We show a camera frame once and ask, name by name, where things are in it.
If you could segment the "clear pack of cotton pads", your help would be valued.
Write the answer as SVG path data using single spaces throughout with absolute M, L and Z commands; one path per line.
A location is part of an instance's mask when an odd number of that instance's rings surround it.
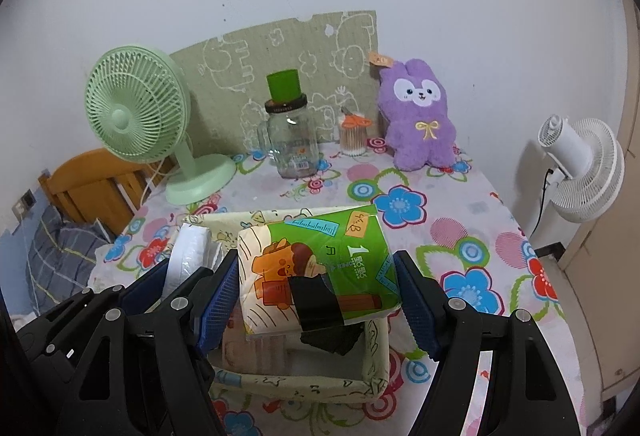
M 171 245 L 167 273 L 163 286 L 163 300 L 175 292 L 200 268 L 211 271 L 221 265 L 224 256 L 235 247 L 238 234 L 230 230 L 211 230 L 200 224 L 183 224 Z

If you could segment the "green cartoon tissue pack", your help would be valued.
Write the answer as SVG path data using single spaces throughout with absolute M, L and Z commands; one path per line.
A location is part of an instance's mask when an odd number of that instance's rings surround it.
M 240 308 L 253 338 L 356 325 L 400 306 L 372 204 L 248 227 L 236 249 Z

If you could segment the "grey plaid bedding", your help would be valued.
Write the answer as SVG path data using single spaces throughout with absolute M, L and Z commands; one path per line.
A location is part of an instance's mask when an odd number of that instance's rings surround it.
M 42 314 L 88 285 L 96 250 L 114 240 L 100 222 L 75 223 L 57 208 L 29 215 L 1 236 L 1 292 L 11 315 Z

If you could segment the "pale green fabric storage box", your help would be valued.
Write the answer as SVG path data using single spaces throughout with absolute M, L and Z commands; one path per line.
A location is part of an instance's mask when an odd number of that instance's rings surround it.
M 185 223 L 233 234 L 252 226 L 346 207 L 190 216 Z M 249 336 L 236 301 L 212 363 L 217 384 L 294 401 L 361 404 L 378 399 L 390 383 L 387 317 L 311 333 Z

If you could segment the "wooden bed headboard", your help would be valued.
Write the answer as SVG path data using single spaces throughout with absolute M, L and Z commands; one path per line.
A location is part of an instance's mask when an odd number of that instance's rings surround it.
M 51 173 L 43 172 L 38 183 L 66 219 L 86 224 L 100 221 L 118 235 L 173 168 L 169 159 L 137 164 L 99 148 L 81 153 Z

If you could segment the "green desk fan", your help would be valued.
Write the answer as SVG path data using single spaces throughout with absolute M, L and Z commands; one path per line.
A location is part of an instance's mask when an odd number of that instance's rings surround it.
M 227 156 L 193 156 L 188 85 L 178 65 L 154 48 L 125 45 L 104 53 L 89 74 L 85 109 L 91 130 L 116 157 L 139 164 L 176 159 L 166 182 L 172 204 L 201 201 L 235 175 Z

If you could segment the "glass jar with green lid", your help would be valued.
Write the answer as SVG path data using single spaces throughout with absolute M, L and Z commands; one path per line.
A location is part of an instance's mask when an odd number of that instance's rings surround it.
M 287 179 L 315 175 L 319 147 L 314 117 L 296 69 L 267 76 L 267 119 L 257 126 L 260 150 L 273 161 L 279 175 Z

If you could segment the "green printed cardboard sheet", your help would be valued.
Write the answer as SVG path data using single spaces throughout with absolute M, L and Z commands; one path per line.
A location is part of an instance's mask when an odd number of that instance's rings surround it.
M 172 53 L 192 96 L 195 155 L 258 149 L 272 104 L 305 95 L 319 141 L 334 141 L 342 110 L 378 118 L 375 11 L 288 18 L 212 37 Z

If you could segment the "white clip fan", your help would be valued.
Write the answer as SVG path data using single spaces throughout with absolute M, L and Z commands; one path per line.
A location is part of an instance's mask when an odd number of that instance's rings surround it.
M 537 141 L 554 162 L 547 177 L 551 204 L 564 221 L 582 224 L 598 219 L 612 207 L 625 175 L 622 146 L 602 120 L 570 122 L 550 115 L 542 123 Z

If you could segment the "toothpick holder with orange lid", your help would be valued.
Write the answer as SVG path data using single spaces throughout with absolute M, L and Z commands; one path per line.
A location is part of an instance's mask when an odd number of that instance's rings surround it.
M 351 157 L 363 155 L 367 150 L 367 130 L 372 121 L 346 107 L 341 111 L 342 114 L 338 119 L 341 152 Z

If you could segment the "purple plush bunny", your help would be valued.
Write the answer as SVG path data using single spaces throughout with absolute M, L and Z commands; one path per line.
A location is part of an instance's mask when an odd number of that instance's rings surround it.
M 395 167 L 416 171 L 426 165 L 453 165 L 457 132 L 448 117 L 446 90 L 430 65 L 417 58 L 403 63 L 378 53 L 370 54 L 369 62 L 380 76 L 378 111 Z

